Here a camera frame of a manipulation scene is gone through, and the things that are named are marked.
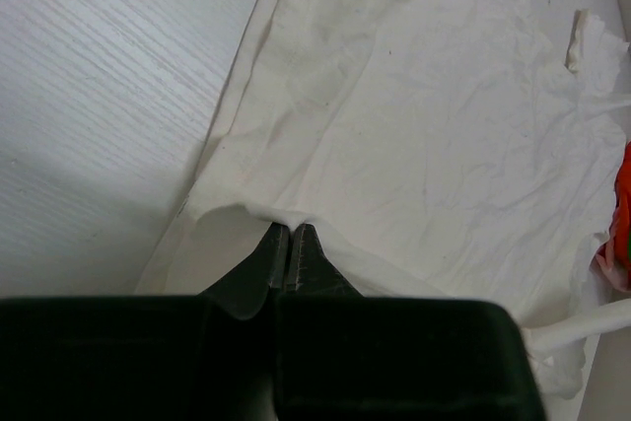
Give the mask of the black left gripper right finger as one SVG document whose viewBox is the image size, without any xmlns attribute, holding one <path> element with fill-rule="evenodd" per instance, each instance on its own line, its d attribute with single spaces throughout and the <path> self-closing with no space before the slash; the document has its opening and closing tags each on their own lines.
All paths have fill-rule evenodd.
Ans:
<svg viewBox="0 0 631 421">
<path fill-rule="evenodd" d="M 293 234 L 283 292 L 361 297 L 361 293 L 326 258 L 316 228 L 312 224 L 301 224 Z"/>
</svg>

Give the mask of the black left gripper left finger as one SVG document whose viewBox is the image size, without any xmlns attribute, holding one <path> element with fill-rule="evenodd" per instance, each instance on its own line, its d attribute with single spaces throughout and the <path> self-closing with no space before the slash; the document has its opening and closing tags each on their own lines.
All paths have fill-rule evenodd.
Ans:
<svg viewBox="0 0 631 421">
<path fill-rule="evenodd" d="M 252 253 L 201 295 L 236 320 L 254 318 L 283 288 L 289 250 L 290 230 L 271 224 Z"/>
</svg>

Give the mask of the white t shirt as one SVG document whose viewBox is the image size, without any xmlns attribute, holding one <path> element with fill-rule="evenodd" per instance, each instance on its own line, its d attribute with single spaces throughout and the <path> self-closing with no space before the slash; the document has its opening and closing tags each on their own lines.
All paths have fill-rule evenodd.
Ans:
<svg viewBox="0 0 631 421">
<path fill-rule="evenodd" d="M 626 137 L 628 46 L 581 12 L 566 59 L 529 0 L 257 0 L 196 180 L 141 294 L 217 281 L 263 223 L 316 226 L 367 295 L 475 298 L 521 326 L 540 390 L 574 397 L 589 336 L 627 326 L 589 270 Z"/>
</svg>

